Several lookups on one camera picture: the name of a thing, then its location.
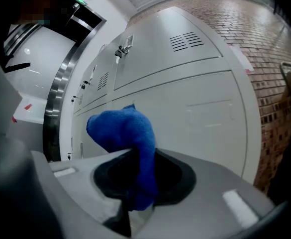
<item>exit sign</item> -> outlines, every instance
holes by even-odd
[[[76,2],[78,2],[79,4],[83,5],[83,6],[86,6],[87,3],[83,0],[76,0]]]

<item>blue towel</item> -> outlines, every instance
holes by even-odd
[[[88,135],[107,152],[137,148],[140,173],[128,189],[129,210],[143,211],[158,194],[154,175],[155,138],[150,121],[134,104],[119,111],[92,115],[87,123]]]

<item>red sticker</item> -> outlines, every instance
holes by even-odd
[[[29,110],[30,107],[32,107],[32,104],[27,105],[24,109],[25,109],[25,110]]]

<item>brick wall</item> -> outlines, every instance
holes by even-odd
[[[128,25],[171,6],[203,20],[228,44],[240,46],[254,67],[249,78],[262,124],[261,158],[254,185],[267,193],[291,135],[291,103],[280,102],[286,84],[279,70],[280,62],[291,62],[291,32],[271,9],[248,0],[169,0],[135,15]]]

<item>light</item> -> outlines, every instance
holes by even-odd
[[[32,70],[30,70],[30,69],[28,69],[30,72],[34,72],[34,73],[36,73],[36,74],[40,74],[40,73],[38,73],[38,72],[36,72],[36,71],[32,71]]]

